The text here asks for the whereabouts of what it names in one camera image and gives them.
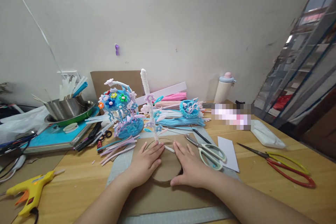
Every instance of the hand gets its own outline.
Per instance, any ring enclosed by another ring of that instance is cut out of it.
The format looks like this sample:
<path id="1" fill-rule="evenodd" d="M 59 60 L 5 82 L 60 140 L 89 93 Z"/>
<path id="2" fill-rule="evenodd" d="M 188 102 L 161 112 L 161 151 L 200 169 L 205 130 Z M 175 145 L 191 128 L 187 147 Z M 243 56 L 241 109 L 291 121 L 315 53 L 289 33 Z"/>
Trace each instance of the hand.
<path id="1" fill-rule="evenodd" d="M 187 144 L 188 149 L 185 149 L 180 143 L 174 141 L 173 147 L 182 165 L 183 174 L 173 178 L 170 181 L 170 185 L 188 185 L 205 188 L 214 170 L 206 166 L 196 157 L 189 144 Z"/>
<path id="2" fill-rule="evenodd" d="M 147 142 L 141 147 L 139 154 L 132 160 L 131 165 L 124 171 L 120 177 L 125 183 L 130 185 L 131 189 L 141 186 L 153 174 L 155 169 L 161 164 L 158 159 L 165 146 L 163 143 L 154 143 L 154 147 L 145 150 Z"/>

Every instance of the scissors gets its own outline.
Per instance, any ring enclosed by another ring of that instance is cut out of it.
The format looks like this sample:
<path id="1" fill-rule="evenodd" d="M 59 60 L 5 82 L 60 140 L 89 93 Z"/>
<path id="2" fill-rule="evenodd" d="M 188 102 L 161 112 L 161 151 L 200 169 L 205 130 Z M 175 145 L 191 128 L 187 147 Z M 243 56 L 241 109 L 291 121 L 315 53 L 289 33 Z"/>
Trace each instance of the scissors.
<path id="1" fill-rule="evenodd" d="M 263 153 L 263 152 L 260 152 L 260 151 L 257 151 L 257 150 L 254 150 L 250 147 L 247 147 L 245 145 L 242 145 L 240 143 L 237 143 L 239 144 L 241 147 L 244 147 L 245 149 L 248 149 L 249 151 L 252 151 L 253 153 L 263 157 L 266 159 L 267 163 L 272 166 L 273 169 L 275 169 L 277 172 L 279 172 L 282 176 L 284 176 L 286 179 L 294 182 L 295 184 L 299 185 L 299 186 L 302 186 L 302 187 L 306 187 L 306 188 L 316 188 L 316 184 L 314 182 L 314 180 L 309 177 L 309 171 L 303 166 L 301 165 L 299 162 L 295 161 L 294 159 L 291 159 L 285 155 L 282 155 L 280 153 L 274 153 L 274 152 L 266 152 L 266 153 Z M 277 157 L 275 156 L 280 156 L 280 157 L 283 157 L 289 161 L 291 161 L 292 163 L 296 164 L 297 166 L 299 166 L 302 170 L 298 170 L 292 166 L 290 166 L 289 164 L 286 164 L 284 161 L 281 161 L 280 159 L 278 159 Z M 276 166 L 279 166 L 281 168 L 284 168 L 288 171 L 291 171 L 291 172 L 294 172 L 296 174 L 299 174 L 300 176 L 304 177 L 306 180 L 308 180 L 308 183 L 303 183 L 303 182 L 300 182 L 298 180 L 295 180 L 291 177 L 289 177 L 287 174 L 285 174 L 284 172 L 282 172 L 281 170 L 279 170 Z"/>
<path id="2" fill-rule="evenodd" d="M 101 137 L 99 138 L 100 141 L 103 141 L 105 138 L 110 138 L 112 136 L 112 132 L 107 130 L 105 131 L 104 134 L 101 135 Z"/>
<path id="3" fill-rule="evenodd" d="M 210 159 L 214 163 L 214 166 L 212 167 L 213 169 L 215 169 L 215 170 L 221 170 L 223 168 L 223 166 L 220 164 L 220 162 L 218 162 L 214 158 L 214 157 L 218 158 L 223 163 L 226 162 L 226 156 L 225 156 L 224 152 L 220 148 L 218 148 L 216 145 L 208 144 L 208 143 L 206 143 L 206 144 L 205 143 L 199 144 L 195 140 L 193 140 L 191 138 L 191 136 L 188 135 L 188 134 L 184 134 L 184 137 L 187 138 L 192 144 L 194 144 L 194 145 L 196 145 L 198 147 L 198 149 L 199 149 L 199 155 L 201 156 L 201 159 L 202 159 L 203 163 L 205 163 L 207 166 L 211 167 L 204 160 L 202 154 L 204 156 L 206 156 L 208 159 Z M 213 152 L 211 149 L 215 149 L 215 150 L 219 151 L 222 154 L 222 156 L 220 156 L 217 153 Z"/>

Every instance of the water bottle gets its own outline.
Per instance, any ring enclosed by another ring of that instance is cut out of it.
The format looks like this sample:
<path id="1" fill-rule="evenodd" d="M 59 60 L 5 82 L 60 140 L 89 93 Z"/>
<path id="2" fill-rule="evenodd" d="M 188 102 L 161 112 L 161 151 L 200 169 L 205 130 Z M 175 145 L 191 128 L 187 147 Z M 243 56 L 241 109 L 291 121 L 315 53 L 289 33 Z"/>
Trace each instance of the water bottle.
<path id="1" fill-rule="evenodd" d="M 215 95 L 215 103 L 223 103 L 228 98 L 231 87 L 236 80 L 231 76 L 230 72 L 226 72 L 224 76 L 219 77 L 217 91 Z"/>

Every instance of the cardboard circle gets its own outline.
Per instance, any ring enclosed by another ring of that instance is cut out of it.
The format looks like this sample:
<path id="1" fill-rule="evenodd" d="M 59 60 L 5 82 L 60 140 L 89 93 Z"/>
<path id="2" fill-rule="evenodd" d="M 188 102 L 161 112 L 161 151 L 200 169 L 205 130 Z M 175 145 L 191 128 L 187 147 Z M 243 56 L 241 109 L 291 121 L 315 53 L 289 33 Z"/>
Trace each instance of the cardboard circle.
<path id="1" fill-rule="evenodd" d="M 154 147 L 154 142 L 151 142 L 147 148 Z M 173 141 L 165 138 L 159 138 L 159 142 L 173 149 Z M 180 161 L 175 153 L 164 149 L 160 159 L 162 160 L 160 166 L 153 172 L 152 178 L 158 183 L 170 182 L 182 170 Z"/>

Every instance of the purple clip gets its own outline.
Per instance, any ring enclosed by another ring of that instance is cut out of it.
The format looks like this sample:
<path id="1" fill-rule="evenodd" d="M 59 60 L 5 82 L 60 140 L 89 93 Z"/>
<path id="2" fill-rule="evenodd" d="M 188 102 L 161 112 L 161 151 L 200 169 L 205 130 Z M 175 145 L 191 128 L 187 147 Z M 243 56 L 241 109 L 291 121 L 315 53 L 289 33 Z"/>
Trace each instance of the purple clip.
<path id="1" fill-rule="evenodd" d="M 119 54 L 119 46 L 117 45 L 117 44 L 115 44 L 114 45 L 114 48 L 115 48 L 115 54 L 117 55 L 117 56 L 119 56 L 120 54 Z"/>

